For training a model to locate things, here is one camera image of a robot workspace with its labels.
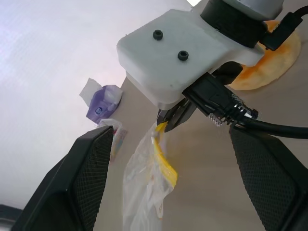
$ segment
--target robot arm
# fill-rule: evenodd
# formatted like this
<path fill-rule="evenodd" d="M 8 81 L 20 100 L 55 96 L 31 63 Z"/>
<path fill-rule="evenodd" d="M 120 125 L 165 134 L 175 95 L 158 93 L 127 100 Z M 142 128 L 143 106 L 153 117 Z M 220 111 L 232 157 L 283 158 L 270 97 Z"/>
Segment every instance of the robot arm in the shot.
<path fill-rule="evenodd" d="M 170 10 L 117 46 L 128 78 L 160 110 L 157 123 L 168 132 L 196 108 L 230 136 L 246 191 L 267 231 L 308 230 L 308 170 L 277 138 L 308 139 L 308 128 L 257 121 L 224 85 L 263 56 L 258 42 L 276 50 L 308 13 L 288 13 L 277 28 L 283 0 L 210 0 L 201 15 Z"/>

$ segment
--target yellow label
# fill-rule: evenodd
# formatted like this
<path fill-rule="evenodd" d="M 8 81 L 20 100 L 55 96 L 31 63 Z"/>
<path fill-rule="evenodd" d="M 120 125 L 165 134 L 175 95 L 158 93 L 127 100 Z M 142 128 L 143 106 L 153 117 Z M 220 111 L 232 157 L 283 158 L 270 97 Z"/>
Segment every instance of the yellow label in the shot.
<path fill-rule="evenodd" d="M 166 160 L 164 153 L 159 145 L 159 139 L 163 135 L 164 130 L 167 126 L 166 123 L 162 123 L 158 125 L 155 129 L 156 132 L 159 133 L 158 136 L 154 137 L 154 148 L 156 150 L 156 159 L 158 161 L 159 170 L 163 174 L 163 176 L 168 180 L 168 182 L 174 187 L 178 180 L 178 173 L 174 170 L 174 168 L 169 164 L 169 162 Z"/>

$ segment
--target black cable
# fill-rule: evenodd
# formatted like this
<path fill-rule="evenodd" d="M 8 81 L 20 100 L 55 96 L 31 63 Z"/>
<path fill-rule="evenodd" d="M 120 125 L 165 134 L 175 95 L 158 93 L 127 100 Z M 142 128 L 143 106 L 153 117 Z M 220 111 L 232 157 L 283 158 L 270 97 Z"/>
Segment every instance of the black cable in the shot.
<path fill-rule="evenodd" d="M 308 14 L 308 6 L 304 6 L 299 8 L 297 11 L 294 12 L 297 17 L 303 17 L 304 15 Z"/>
<path fill-rule="evenodd" d="M 277 125 L 266 123 L 254 119 L 244 117 L 238 124 L 247 129 L 255 131 L 262 131 L 269 135 L 295 138 L 295 139 L 308 139 L 308 128 L 299 128 L 285 125 Z"/>

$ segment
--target purple package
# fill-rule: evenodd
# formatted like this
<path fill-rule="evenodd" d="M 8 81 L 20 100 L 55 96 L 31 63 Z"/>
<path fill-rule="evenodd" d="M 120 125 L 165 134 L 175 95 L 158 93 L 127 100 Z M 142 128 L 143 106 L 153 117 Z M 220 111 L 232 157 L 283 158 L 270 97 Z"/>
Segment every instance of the purple package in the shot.
<path fill-rule="evenodd" d="M 99 124 L 101 119 L 106 119 L 119 106 L 123 91 L 116 85 L 106 85 L 94 93 L 91 100 L 87 118 Z"/>

